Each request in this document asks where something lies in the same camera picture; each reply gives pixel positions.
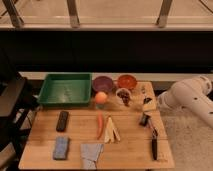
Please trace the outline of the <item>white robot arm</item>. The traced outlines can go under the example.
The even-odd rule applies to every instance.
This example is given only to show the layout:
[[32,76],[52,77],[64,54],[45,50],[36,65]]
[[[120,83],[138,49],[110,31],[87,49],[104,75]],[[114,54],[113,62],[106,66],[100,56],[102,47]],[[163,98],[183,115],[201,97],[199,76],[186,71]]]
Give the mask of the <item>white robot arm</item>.
[[195,76],[175,82],[157,97],[161,109],[187,108],[213,129],[213,100],[208,94],[213,90],[210,79]]

